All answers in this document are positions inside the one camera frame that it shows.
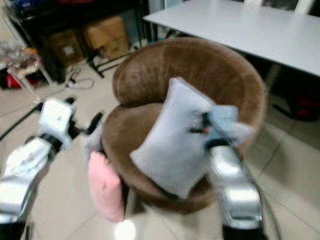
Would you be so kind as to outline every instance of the chair cushion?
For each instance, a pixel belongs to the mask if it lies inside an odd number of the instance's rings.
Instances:
[[[146,203],[181,214],[192,213],[215,200],[213,190],[204,178],[195,185],[187,199],[181,199],[157,186],[130,158],[130,153],[143,143],[153,127],[162,105],[150,103],[115,108],[104,124],[103,147],[123,181]]]

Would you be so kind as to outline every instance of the white pillow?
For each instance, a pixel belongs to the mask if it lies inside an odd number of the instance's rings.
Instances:
[[[130,156],[135,165],[171,194],[186,198],[204,176],[204,137],[188,132],[196,126],[196,112],[209,112],[215,103],[187,84],[172,78],[162,108],[143,144]]]

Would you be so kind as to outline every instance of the cardboard box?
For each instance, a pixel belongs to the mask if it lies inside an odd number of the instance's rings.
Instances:
[[[128,41],[126,37],[121,37],[103,46],[103,51],[109,59],[116,59],[128,53]]]
[[[63,67],[84,59],[80,44],[73,30],[55,33],[48,38],[50,48]]]
[[[109,59],[121,57],[129,50],[125,25],[119,16],[89,25],[84,35],[91,48],[103,49]]]

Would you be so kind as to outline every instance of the red object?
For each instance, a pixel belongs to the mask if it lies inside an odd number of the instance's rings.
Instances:
[[[309,116],[312,114],[311,111],[307,108],[300,108],[295,113],[297,117],[301,119],[308,119]]]
[[[29,83],[31,85],[35,85],[37,83],[37,80],[35,78],[33,78],[33,77],[27,76],[26,79],[29,81]],[[20,84],[10,74],[8,74],[6,76],[5,81],[6,81],[6,86],[8,88],[12,88],[12,89],[20,89],[21,88]]]
[[[315,93],[312,90],[301,90],[293,94],[292,98],[301,107],[308,108],[320,108],[320,96],[319,93]]]

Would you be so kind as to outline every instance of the chair backrest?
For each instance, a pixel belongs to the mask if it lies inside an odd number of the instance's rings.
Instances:
[[[266,108],[264,83],[241,55],[196,38],[174,38],[144,47],[117,68],[113,89],[120,104],[164,102],[169,80],[182,77],[217,104],[238,107],[239,121],[257,127]]]

